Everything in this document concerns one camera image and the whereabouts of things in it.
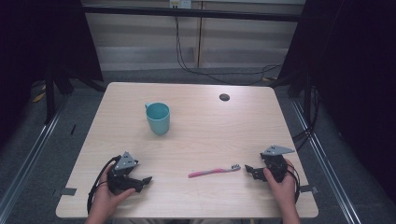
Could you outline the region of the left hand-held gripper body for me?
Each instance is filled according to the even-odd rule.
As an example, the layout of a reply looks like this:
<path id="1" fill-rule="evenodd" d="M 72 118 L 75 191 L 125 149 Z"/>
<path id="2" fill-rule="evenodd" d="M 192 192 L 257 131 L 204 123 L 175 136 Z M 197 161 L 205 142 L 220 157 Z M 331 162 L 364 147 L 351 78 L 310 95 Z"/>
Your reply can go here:
<path id="1" fill-rule="evenodd" d="M 113 194 L 119 195 L 127 189 L 133 189 L 134 184 L 139 184 L 137 180 L 129 177 L 136 165 L 137 161 L 129 152 L 116 159 L 116 163 L 107 172 L 108 188 Z"/>

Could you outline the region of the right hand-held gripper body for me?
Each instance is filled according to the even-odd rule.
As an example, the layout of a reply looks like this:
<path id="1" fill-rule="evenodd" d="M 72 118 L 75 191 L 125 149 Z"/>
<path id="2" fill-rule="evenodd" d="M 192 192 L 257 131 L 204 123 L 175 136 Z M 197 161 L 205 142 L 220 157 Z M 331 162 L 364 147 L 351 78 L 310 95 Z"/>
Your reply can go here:
<path id="1" fill-rule="evenodd" d="M 262 160 L 277 183 L 283 181 L 288 171 L 288 164 L 283 155 L 293 152 L 294 149 L 272 145 L 261 153 Z"/>

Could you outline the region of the pink and grey toothbrush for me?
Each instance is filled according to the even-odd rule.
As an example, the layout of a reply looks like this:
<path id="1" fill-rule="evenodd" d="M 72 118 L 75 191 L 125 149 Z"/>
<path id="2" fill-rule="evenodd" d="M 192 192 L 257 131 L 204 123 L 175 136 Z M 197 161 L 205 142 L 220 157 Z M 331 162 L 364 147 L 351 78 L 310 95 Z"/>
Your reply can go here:
<path id="1" fill-rule="evenodd" d="M 199 177 L 199 176 L 203 176 L 203 175 L 230 173 L 230 172 L 238 171 L 240 169 L 241 169 L 241 166 L 239 164 L 234 164 L 230 168 L 216 168 L 216 169 L 212 169 L 212 170 L 190 173 L 190 174 L 188 174 L 188 178 L 195 178 L 195 177 Z"/>

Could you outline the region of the teal plastic cup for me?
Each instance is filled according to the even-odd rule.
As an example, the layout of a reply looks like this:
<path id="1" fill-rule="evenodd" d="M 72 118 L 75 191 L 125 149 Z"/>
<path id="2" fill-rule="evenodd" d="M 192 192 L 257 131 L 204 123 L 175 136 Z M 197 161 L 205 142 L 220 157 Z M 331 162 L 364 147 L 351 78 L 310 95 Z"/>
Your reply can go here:
<path id="1" fill-rule="evenodd" d="M 157 135 L 164 135 L 170 128 L 170 108 L 164 103 L 146 103 L 146 117 L 150 129 Z"/>

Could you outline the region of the person's right hand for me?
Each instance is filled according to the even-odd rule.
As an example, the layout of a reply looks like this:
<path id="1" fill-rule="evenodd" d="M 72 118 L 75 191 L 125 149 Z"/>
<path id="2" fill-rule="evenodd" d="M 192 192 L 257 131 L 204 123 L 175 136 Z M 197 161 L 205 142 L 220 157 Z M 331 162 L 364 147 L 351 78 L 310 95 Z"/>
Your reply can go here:
<path id="1" fill-rule="evenodd" d="M 264 168 L 263 173 L 280 209 L 290 211 L 295 208 L 295 180 L 292 175 L 286 174 L 278 183 L 268 168 Z"/>

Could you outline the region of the person's left hand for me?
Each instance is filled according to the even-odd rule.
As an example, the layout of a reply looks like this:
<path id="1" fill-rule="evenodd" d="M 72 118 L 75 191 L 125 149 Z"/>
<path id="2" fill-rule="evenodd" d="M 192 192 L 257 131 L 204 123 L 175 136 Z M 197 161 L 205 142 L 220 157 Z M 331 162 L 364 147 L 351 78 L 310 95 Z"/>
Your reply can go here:
<path id="1" fill-rule="evenodd" d="M 106 213 L 108 216 L 112 216 L 116 211 L 118 205 L 129 198 L 135 193 L 135 189 L 127 189 L 119 195 L 114 195 L 108 188 L 107 184 L 107 172 L 110 170 L 111 166 L 108 165 L 104 173 L 100 177 L 101 185 L 97 188 L 94 193 L 92 208 L 90 212 L 94 213 Z"/>

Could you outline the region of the black stand legs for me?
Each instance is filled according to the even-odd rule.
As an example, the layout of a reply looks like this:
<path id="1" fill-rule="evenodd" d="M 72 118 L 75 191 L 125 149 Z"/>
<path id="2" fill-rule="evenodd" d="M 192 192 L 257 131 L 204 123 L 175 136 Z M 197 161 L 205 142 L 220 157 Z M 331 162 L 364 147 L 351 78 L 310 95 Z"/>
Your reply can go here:
<path id="1" fill-rule="evenodd" d="M 55 87 L 61 92 L 62 95 L 69 95 L 74 91 L 74 87 L 70 81 L 71 78 L 77 79 L 85 85 L 91 87 L 96 91 L 104 92 L 106 88 L 97 84 L 93 79 L 84 77 L 65 66 L 49 66 L 45 75 L 45 93 L 47 104 L 47 116 L 45 123 L 49 124 L 55 117 L 56 104 L 55 104 Z"/>
<path id="2" fill-rule="evenodd" d="M 285 76 L 279 75 L 279 78 L 272 82 L 269 87 L 276 88 L 280 86 L 288 86 L 288 96 L 290 98 L 298 98 L 300 93 L 304 94 L 303 117 L 308 123 L 311 122 L 311 76 L 306 70 L 296 70 Z"/>

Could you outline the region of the dark curtain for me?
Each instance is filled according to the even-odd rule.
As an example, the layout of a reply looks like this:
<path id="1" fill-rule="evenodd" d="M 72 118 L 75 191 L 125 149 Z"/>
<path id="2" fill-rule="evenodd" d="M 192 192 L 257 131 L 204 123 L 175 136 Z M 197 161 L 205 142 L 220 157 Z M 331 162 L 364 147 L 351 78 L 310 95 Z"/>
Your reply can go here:
<path id="1" fill-rule="evenodd" d="M 0 147 L 21 122 L 34 82 L 103 79 L 81 0 L 0 0 Z"/>
<path id="2" fill-rule="evenodd" d="M 396 0 L 305 0 L 280 72 L 317 87 L 342 136 L 396 200 Z"/>

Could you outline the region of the black horizontal bar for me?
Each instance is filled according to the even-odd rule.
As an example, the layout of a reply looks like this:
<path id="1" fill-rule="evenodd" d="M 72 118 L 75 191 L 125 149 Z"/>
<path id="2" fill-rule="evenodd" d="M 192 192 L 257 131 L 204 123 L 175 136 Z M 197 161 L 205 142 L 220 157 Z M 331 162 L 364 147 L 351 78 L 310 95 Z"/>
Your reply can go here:
<path id="1" fill-rule="evenodd" d="M 161 7 L 112 7 L 105 5 L 83 5 L 86 13 L 122 14 L 122 15 L 144 15 L 144 16 L 170 16 L 189 18 L 210 18 L 249 21 L 287 21 L 298 22 L 303 20 L 301 15 L 274 14 L 258 12 L 236 12 L 205 9 L 174 9 Z"/>

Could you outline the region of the metal floor rail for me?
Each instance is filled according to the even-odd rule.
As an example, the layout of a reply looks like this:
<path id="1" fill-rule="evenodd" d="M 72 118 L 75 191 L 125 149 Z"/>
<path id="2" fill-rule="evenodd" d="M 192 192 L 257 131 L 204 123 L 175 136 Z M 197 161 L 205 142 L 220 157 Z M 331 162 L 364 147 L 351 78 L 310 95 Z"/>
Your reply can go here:
<path id="1" fill-rule="evenodd" d="M 21 191 L 35 167 L 36 162 L 40 154 L 42 153 L 44 147 L 50 139 L 55 127 L 57 126 L 58 120 L 64 111 L 64 107 L 68 101 L 67 97 L 64 97 L 59 105 L 56 107 L 53 117 L 46 123 L 35 143 L 31 147 L 27 156 L 21 160 L 20 168 L 16 173 L 13 181 L 8 187 L 7 191 L 4 194 L 4 197 L 0 200 L 0 224 L 5 224 L 9 214 L 11 213 L 15 202 L 18 200 Z"/>
<path id="2" fill-rule="evenodd" d="M 317 135 L 314 132 L 308 134 L 307 139 L 309 140 L 310 146 L 313 148 L 314 153 L 318 159 L 318 163 L 326 176 L 326 179 L 332 189 L 332 193 L 338 202 L 344 217 L 348 224 L 362 224 L 358 212 L 350 200 L 347 192 L 341 184 L 336 172 L 334 171 L 332 164 L 327 157 L 327 154 L 318 140 Z"/>

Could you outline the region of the white wall power outlet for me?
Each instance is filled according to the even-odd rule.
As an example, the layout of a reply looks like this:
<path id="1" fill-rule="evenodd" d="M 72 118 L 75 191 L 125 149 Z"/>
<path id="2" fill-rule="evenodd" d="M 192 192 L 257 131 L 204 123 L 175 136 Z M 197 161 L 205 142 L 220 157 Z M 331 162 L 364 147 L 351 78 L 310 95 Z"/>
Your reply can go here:
<path id="1" fill-rule="evenodd" d="M 191 9 L 191 0 L 169 0 L 170 8 Z"/>

